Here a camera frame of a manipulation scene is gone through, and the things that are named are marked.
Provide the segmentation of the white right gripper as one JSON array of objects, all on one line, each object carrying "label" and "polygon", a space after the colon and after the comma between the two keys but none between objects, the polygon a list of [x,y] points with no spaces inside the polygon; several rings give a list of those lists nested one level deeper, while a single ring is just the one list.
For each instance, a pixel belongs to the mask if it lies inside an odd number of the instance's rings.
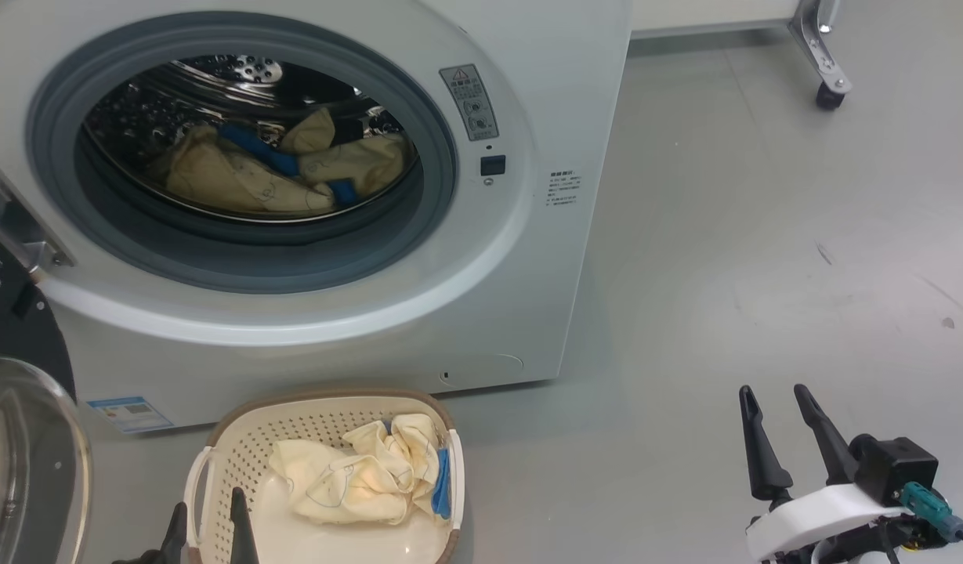
[{"label": "white right gripper", "polygon": [[881,517],[910,513],[903,506],[883,506],[853,484],[856,461],[848,443],[806,385],[797,383],[793,392],[802,420],[816,439],[827,479],[824,488],[790,501],[793,479],[776,457],[758,400],[749,385],[739,390],[751,494],[761,502],[786,502],[746,529],[748,553],[755,561],[771,560],[778,553],[804,548]]}]

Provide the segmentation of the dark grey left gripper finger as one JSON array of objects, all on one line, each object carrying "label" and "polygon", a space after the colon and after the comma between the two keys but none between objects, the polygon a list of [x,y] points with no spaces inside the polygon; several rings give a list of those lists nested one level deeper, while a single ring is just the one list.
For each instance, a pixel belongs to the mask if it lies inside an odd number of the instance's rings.
[{"label": "dark grey left gripper finger", "polygon": [[233,488],[231,493],[230,520],[233,522],[234,531],[228,564],[259,564],[251,513],[246,504],[244,490],[241,488]]},{"label": "dark grey left gripper finger", "polygon": [[171,514],[169,524],[160,548],[158,564],[181,564],[186,544],[187,506],[179,502]]}]

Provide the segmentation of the cream garment with blue trim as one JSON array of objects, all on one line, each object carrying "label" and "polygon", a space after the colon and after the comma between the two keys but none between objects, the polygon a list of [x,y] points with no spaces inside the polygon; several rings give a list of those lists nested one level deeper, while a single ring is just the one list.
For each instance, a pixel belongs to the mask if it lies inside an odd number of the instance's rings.
[{"label": "cream garment with blue trim", "polygon": [[401,525],[416,512],[452,516],[449,450],[427,414],[399,414],[342,436],[345,450],[280,440],[267,465],[290,489],[288,506],[317,524]]},{"label": "cream garment with blue trim", "polygon": [[388,189],[415,156],[402,132],[342,140],[342,122],[321,108],[277,144],[240,125],[196,125],[153,165],[169,195],[233,215],[274,220],[327,215]]}]

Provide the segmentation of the black round glass washer door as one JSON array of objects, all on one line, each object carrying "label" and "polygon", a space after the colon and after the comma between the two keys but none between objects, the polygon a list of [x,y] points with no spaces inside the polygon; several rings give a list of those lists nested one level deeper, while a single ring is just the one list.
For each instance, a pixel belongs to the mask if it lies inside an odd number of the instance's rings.
[{"label": "black round glass washer door", "polygon": [[0,564],[78,564],[91,461],[50,305],[0,242]]}]

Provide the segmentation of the cream perforated laundry basket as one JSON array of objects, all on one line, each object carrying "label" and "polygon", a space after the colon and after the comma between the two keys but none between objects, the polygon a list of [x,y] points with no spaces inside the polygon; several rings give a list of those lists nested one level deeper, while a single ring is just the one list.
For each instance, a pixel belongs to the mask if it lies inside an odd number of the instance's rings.
[{"label": "cream perforated laundry basket", "polygon": [[[450,453],[451,518],[416,512],[396,526],[317,524],[290,509],[287,482],[269,468],[275,443],[315,440],[345,450],[345,433],[399,414],[427,414]],[[183,496],[188,564],[230,561],[233,488],[244,490],[259,564],[451,564],[465,510],[465,461],[452,417],[421,392],[313,390],[252,401],[216,426],[190,470]]]}]

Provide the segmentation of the grey rubber door gasket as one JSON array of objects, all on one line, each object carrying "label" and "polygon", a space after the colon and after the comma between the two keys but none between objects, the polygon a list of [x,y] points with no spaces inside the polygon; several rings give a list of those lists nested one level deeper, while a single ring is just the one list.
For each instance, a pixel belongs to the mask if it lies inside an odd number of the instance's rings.
[{"label": "grey rubber door gasket", "polygon": [[[213,54],[256,55],[335,76],[387,108],[420,157],[401,190],[319,222],[252,224],[196,215],[142,193],[84,142],[88,111],[132,76]],[[27,121],[32,168],[92,242],[143,271],[244,294],[292,294],[349,284],[424,243],[454,197],[458,157],[449,124],[418,83],[340,34],[252,12],[185,12],[131,23],[59,62]]]}]

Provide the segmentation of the white front-load washing machine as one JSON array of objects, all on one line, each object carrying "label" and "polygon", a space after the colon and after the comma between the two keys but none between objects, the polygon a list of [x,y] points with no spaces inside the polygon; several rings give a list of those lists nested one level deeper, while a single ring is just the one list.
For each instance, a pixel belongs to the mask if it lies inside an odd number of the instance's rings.
[{"label": "white front-load washing machine", "polygon": [[[27,145],[49,72],[117,28],[211,11],[327,29],[425,90],[458,171],[424,243],[349,284],[244,294],[131,266],[63,214]],[[632,0],[0,0],[0,169],[75,261],[34,282],[62,330],[77,400],[143,396],[179,428],[315,386],[462,390],[438,379],[455,354],[520,358],[509,385],[555,378],[631,31]],[[464,64],[491,97],[496,139],[468,139],[439,74]],[[505,174],[479,174],[484,156],[506,156]]]}]

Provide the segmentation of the metal washer door hinge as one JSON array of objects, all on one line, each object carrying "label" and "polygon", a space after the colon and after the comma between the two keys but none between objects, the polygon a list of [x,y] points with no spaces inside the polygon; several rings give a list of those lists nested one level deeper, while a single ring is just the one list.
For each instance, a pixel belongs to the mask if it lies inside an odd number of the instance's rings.
[{"label": "metal washer door hinge", "polygon": [[39,215],[30,210],[1,169],[0,244],[36,280],[52,268],[75,266],[71,253]]}]

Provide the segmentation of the blue energy label sticker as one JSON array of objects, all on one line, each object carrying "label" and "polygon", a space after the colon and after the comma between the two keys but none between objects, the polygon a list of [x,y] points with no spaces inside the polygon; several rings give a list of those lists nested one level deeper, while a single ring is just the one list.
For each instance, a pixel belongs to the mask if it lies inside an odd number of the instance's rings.
[{"label": "blue energy label sticker", "polygon": [[143,396],[90,400],[86,404],[122,433],[157,432],[176,427]]}]

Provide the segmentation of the round drain filter cover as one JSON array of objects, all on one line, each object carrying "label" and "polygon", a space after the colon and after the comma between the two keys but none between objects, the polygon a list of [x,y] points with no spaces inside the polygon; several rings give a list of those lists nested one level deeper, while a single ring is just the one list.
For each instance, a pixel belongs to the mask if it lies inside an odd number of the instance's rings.
[{"label": "round drain filter cover", "polygon": [[452,389],[496,388],[517,382],[524,369],[522,360],[504,354],[455,354],[440,361],[438,379]]}]

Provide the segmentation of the metal leg with caster wheel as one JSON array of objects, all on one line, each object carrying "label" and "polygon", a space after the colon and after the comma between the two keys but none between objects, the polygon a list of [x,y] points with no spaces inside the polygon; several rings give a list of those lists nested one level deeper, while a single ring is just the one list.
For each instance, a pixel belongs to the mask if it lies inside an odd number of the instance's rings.
[{"label": "metal leg with caster wheel", "polygon": [[853,89],[824,41],[824,36],[834,28],[840,6],[842,0],[798,0],[787,25],[821,78],[815,103],[827,111],[841,107],[846,94]]}]

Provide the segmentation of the white furniture panel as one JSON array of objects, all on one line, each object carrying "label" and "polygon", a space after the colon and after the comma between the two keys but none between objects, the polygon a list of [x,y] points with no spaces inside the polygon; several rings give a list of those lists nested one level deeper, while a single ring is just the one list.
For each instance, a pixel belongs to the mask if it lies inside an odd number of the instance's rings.
[{"label": "white furniture panel", "polygon": [[631,39],[785,25],[800,0],[634,0]]}]

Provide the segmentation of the steel washer drum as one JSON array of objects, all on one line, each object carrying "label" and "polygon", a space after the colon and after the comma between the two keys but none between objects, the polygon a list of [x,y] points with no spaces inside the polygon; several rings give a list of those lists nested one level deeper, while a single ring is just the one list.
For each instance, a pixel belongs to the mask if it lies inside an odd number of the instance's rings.
[{"label": "steel washer drum", "polygon": [[[196,125],[244,126],[263,142],[277,146],[289,129],[321,108],[340,119],[344,142],[356,138],[357,126],[362,126],[365,136],[402,132],[415,149],[409,167],[390,188],[356,206],[317,217],[281,220],[208,210],[169,195],[162,179],[153,175],[155,161]],[[109,170],[124,176],[142,193],[196,215],[252,224],[319,222],[365,208],[401,190],[420,164],[417,147],[403,125],[358,87],[316,69],[245,54],[201,55],[132,76],[88,111],[82,136]]]}]

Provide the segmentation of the grey warning label sticker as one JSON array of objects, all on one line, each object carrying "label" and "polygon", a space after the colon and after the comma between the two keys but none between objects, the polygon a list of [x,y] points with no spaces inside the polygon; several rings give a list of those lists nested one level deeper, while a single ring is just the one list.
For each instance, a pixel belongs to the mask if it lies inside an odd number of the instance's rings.
[{"label": "grey warning label sticker", "polygon": [[474,64],[457,65],[439,70],[439,74],[458,108],[471,142],[499,137],[495,112],[485,84]]}]

